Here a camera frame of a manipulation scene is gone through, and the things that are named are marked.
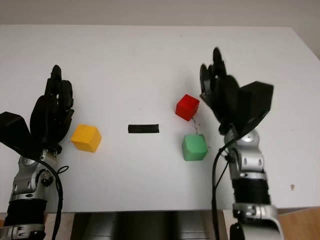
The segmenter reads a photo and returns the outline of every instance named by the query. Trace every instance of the black cable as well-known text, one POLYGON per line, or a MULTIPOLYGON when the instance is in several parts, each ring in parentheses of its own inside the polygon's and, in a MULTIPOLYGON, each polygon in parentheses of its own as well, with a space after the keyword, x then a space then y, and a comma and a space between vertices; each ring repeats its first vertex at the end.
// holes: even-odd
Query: black cable
POLYGON ((226 169, 227 169, 228 165, 229 165, 229 162, 227 162, 227 163, 226 163, 226 165, 225 165, 225 167, 224 167, 224 169, 223 169, 223 171, 222 171, 222 173, 221 173, 221 175, 220 175, 220 177, 219 177, 219 180, 218 180, 218 182, 217 182, 217 183, 216 183, 216 185, 215 185, 215 189, 217 189, 217 187, 218 187, 218 185, 219 185, 219 183, 220 183, 220 181, 221 181, 222 177, 223 177, 223 176, 224 176, 224 174, 225 174, 225 171, 226 171, 226 169))
MULTIPOLYGON (((53 227, 53 233, 52 233, 52 240, 56 239, 59 227, 60 227, 60 222, 61 222, 61 210, 63 207, 63 199, 64 199, 64 191, 62 188, 62 183, 60 180, 60 177, 58 176, 58 173, 45 161, 42 161, 40 159, 33 159, 34 161, 36 161, 39 164, 42 164, 43 166, 45 166, 54 176, 55 178, 55 187, 56 187, 56 191, 58 193, 58 206, 56 209, 56 215, 55 215, 55 222, 54 222, 54 227, 53 227)), ((62 168, 66 168, 66 170, 68 170, 68 166, 63 166, 61 167, 58 171, 60 171, 62 168)))
POLYGON ((216 169, 217 169, 217 163, 219 160, 220 155, 226 150, 230 145, 234 144, 236 141, 243 138, 245 134, 237 136, 236 138, 230 140, 227 142, 222 148, 219 149, 218 153, 216 154, 214 161, 213 161, 213 167, 212 167, 212 201, 211 201, 211 208, 212 208, 212 224, 213 224, 213 230, 216 240, 220 240, 219 235, 219 223, 218 223, 218 210, 217 210, 217 200, 216 200, 216 169))

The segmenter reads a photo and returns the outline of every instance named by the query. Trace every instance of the white table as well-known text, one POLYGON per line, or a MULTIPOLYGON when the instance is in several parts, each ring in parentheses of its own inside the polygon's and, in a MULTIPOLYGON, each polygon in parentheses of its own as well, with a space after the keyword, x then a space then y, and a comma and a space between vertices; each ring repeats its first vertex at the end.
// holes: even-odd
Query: white table
MULTIPOLYGON (((70 166, 61 175, 64 212, 210 209, 219 123, 202 101, 195 122, 176 116, 175 107, 184 94, 200 94, 200 65, 211 63, 216 46, 241 86, 274 85, 271 111, 257 128, 272 203, 319 206, 320 61, 290 28, 0 25, 0 113, 28 123, 58 64, 72 82, 75 110, 56 166, 70 166), (98 127, 96 153, 70 142, 78 124, 98 127), (128 124, 159 124, 160 133, 128 134, 128 124), (196 128, 209 154, 186 162, 183 137, 196 128)), ((18 157, 0 145, 0 212, 18 157)), ((221 159, 218 176, 224 166, 221 159)), ((54 212, 54 187, 51 196, 47 211, 54 212)), ((228 172, 217 202, 219 209, 234 202, 228 172)))

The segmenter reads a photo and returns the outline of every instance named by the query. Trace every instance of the white wall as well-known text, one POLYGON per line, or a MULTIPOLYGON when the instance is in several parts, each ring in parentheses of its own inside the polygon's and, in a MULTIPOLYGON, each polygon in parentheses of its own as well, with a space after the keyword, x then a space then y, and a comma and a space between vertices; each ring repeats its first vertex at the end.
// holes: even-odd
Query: white wall
POLYGON ((320 0, 0 0, 0 24, 292 27, 320 58, 320 0))

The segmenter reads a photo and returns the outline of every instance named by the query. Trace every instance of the black bar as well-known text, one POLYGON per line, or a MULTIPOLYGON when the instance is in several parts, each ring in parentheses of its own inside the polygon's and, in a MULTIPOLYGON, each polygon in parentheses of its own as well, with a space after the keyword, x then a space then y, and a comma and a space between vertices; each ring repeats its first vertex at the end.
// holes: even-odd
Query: black bar
POLYGON ((45 224, 47 201, 42 199, 21 199, 9 203, 4 226, 20 224, 45 224))
POLYGON ((128 125, 128 132, 130 134, 157 134, 159 133, 159 124, 146 125, 128 125))

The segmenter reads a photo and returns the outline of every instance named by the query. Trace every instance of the robotic hand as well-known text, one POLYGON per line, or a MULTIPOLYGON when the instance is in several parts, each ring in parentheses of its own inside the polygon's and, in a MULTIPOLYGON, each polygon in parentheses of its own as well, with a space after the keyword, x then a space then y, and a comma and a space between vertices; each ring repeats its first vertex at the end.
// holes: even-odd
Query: robotic hand
POLYGON ((212 170, 212 222, 216 239, 220 239, 216 167, 219 156, 227 149, 235 198, 233 216, 238 220, 230 227, 230 239, 283 240, 277 209, 271 205, 264 156, 255 130, 270 111, 274 87, 258 81, 239 87, 237 81, 227 75, 218 48, 213 51, 213 65, 200 67, 200 85, 200 97, 220 122, 219 132, 225 142, 214 159, 212 170))
POLYGON ((30 132, 20 115, 10 112, 0 114, 0 142, 21 155, 7 217, 4 227, 0 229, 0 240, 45 238, 44 211, 54 177, 59 197, 52 236, 53 240, 56 238, 63 204, 63 189, 58 174, 67 169, 56 172, 53 166, 56 155, 62 151, 59 142, 71 124, 73 103, 72 85, 62 80, 61 69, 55 65, 44 95, 39 97, 32 111, 30 132))

